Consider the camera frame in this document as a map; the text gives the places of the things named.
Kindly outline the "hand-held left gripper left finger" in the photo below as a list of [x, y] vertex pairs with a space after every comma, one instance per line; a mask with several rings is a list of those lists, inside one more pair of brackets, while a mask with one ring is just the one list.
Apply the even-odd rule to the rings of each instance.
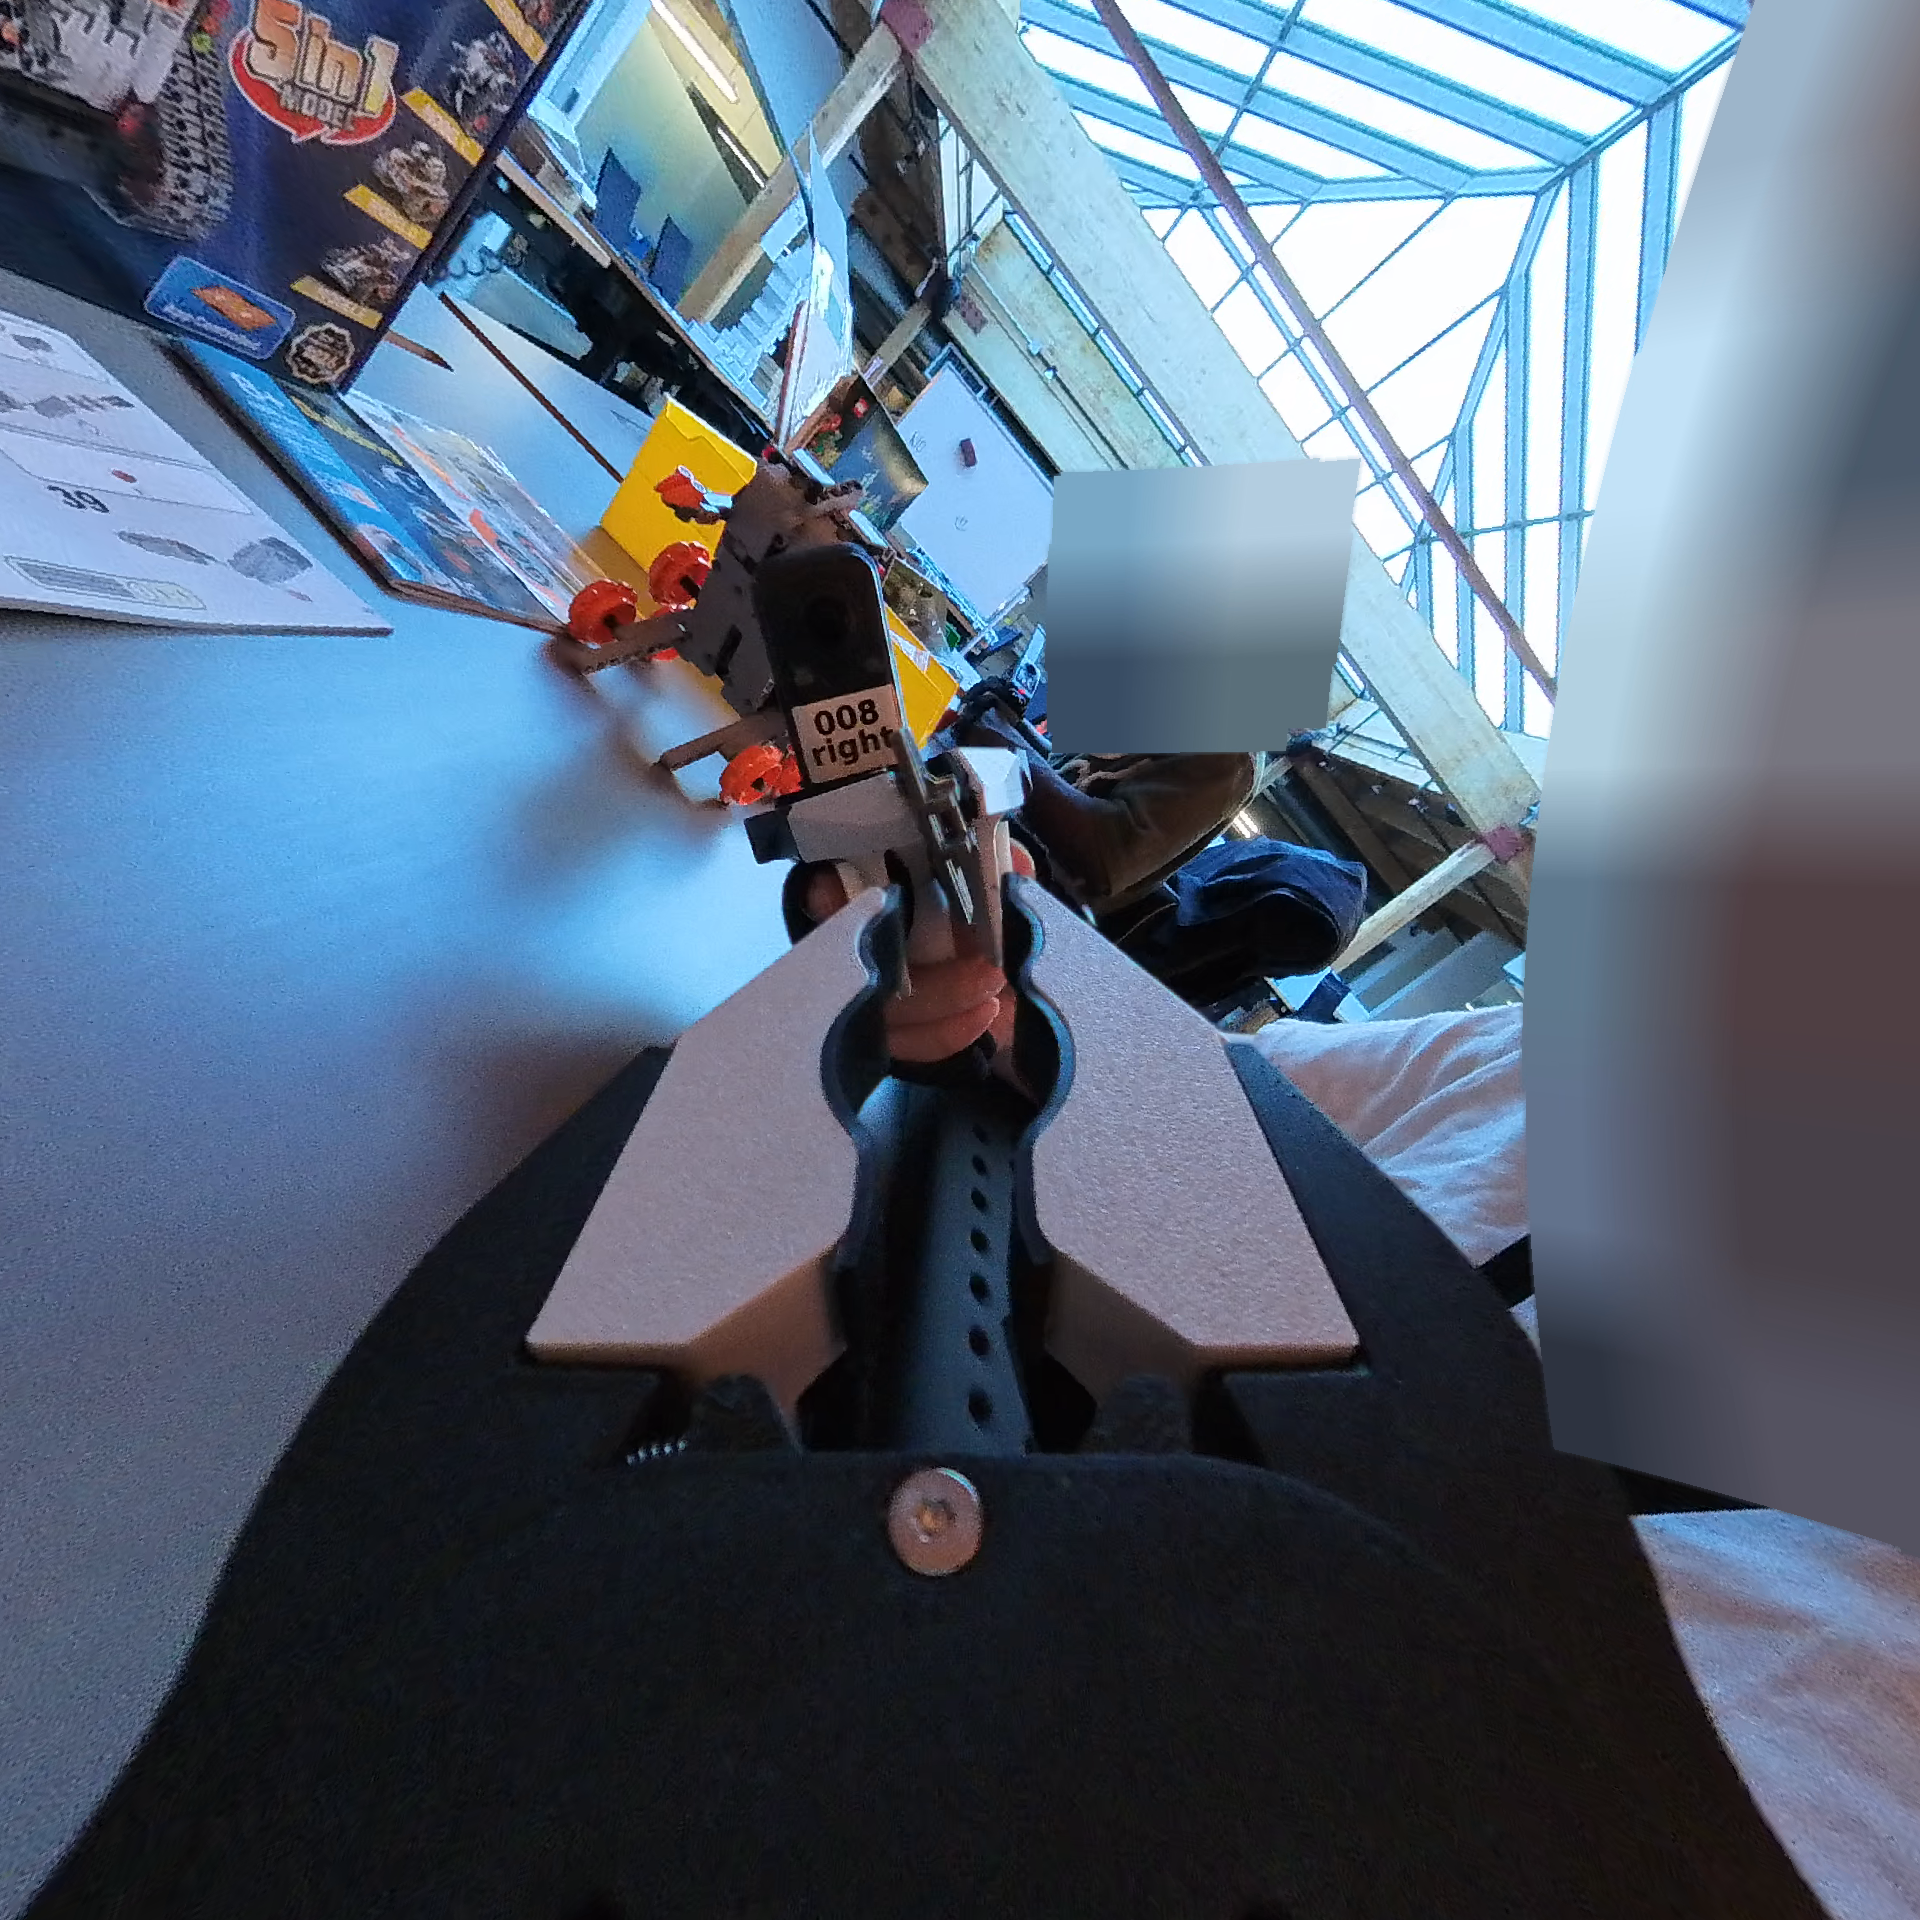
[[537, 1359], [754, 1375], [790, 1426], [846, 1335], [833, 1270], [868, 1205], [898, 896], [866, 892], [672, 1046], [527, 1335]]

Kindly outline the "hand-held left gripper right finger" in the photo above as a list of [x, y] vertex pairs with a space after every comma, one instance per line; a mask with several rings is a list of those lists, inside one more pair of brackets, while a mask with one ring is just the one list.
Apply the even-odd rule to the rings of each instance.
[[1060, 1050], [1030, 1149], [1048, 1350], [1098, 1402], [1135, 1375], [1352, 1363], [1358, 1333], [1231, 1045], [1033, 880], [1007, 884], [1017, 917]]

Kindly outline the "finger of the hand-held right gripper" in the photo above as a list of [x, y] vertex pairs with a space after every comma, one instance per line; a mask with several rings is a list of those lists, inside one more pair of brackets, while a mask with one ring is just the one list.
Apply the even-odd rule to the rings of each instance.
[[785, 829], [801, 862], [883, 864], [887, 853], [923, 855], [929, 867], [964, 864], [979, 823], [1024, 803], [1026, 764], [1009, 749], [918, 752], [892, 765], [816, 786], [785, 804]]

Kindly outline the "grey desk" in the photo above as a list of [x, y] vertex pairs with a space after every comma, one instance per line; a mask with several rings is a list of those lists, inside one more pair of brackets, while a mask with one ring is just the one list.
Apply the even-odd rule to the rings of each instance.
[[730, 709], [374, 592], [151, 333], [6, 275], [386, 637], [6, 619], [2, 1884], [170, 1690], [326, 1379], [639, 1050], [785, 948], [780, 870], [657, 759]]

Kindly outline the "person's right hand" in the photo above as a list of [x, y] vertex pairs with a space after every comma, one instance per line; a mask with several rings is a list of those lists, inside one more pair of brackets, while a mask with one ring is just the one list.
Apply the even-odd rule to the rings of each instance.
[[[782, 910], [791, 939], [806, 939], [849, 902], [842, 870], [830, 862], [802, 862], [785, 880]], [[1010, 1050], [1017, 1030], [1017, 987], [979, 956], [944, 962], [910, 962], [908, 984], [884, 1010], [884, 1036], [898, 1068], [940, 1068], [991, 1040]]]

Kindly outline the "grey orange toy robot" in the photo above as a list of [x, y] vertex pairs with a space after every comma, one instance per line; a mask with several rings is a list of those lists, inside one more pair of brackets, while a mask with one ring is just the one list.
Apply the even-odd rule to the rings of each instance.
[[657, 482], [657, 493], [683, 523], [714, 534], [711, 556], [703, 560], [691, 541], [668, 546], [650, 567], [655, 613], [641, 613], [626, 582], [590, 582], [571, 599], [568, 628], [555, 640], [558, 655], [590, 677], [675, 653], [718, 679], [736, 718], [668, 749], [658, 765], [679, 774], [710, 756], [731, 762], [745, 752], [759, 782], [738, 791], [766, 798], [785, 782], [774, 755], [786, 742], [786, 731], [774, 718], [775, 675], [753, 602], [754, 575], [761, 563], [790, 551], [820, 543], [876, 548], [879, 538], [855, 527], [860, 484], [834, 484], [806, 453], [774, 451], [759, 456], [740, 491], [715, 493], [682, 467]]

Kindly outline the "colourful toy set box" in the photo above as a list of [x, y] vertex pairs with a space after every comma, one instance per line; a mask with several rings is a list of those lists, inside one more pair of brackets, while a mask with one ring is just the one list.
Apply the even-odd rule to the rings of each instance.
[[816, 456], [834, 484], [860, 484], [857, 511], [881, 534], [889, 534], [929, 486], [900, 430], [876, 402], [851, 408], [844, 430], [816, 446]]

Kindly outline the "whiteboard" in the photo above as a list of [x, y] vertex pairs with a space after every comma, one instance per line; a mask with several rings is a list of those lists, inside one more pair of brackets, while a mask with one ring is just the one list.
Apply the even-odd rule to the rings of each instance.
[[929, 480], [898, 532], [976, 613], [992, 614], [1048, 563], [1049, 480], [956, 366], [931, 379], [898, 431]]

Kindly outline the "yellow plastic bin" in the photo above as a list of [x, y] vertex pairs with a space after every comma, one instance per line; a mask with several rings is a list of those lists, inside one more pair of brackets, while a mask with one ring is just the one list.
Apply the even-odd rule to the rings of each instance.
[[602, 518], [611, 541], [646, 573], [615, 628], [652, 626], [655, 655], [675, 653], [720, 680], [740, 716], [774, 698], [753, 575], [774, 551], [851, 543], [887, 571], [881, 548], [855, 527], [857, 504], [806, 454], [766, 456], [722, 439], [668, 400]]

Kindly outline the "wood-edged neighbouring table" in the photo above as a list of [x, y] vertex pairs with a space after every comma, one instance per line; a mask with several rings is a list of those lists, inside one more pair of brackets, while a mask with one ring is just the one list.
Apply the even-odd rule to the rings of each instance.
[[615, 484], [628, 475], [655, 424], [650, 414], [466, 300], [441, 293], [440, 302], [614, 475]]

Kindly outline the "blue building booklet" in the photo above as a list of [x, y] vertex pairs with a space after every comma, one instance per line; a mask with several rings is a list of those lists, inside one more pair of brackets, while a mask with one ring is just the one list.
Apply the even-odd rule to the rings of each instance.
[[336, 397], [287, 390], [246, 358], [175, 339], [175, 358], [219, 402], [314, 515], [388, 592], [432, 608], [560, 634], [552, 608], [420, 472]]

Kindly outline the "open instruction booklet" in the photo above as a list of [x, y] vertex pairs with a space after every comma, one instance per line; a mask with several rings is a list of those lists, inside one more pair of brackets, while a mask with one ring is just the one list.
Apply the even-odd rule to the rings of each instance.
[[219, 634], [394, 626], [73, 339], [10, 310], [2, 606]]

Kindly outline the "robot kit box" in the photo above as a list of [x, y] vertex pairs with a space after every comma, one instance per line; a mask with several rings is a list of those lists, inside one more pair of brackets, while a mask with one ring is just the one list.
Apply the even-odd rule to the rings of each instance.
[[570, 3], [6, 3], [6, 267], [352, 384]]

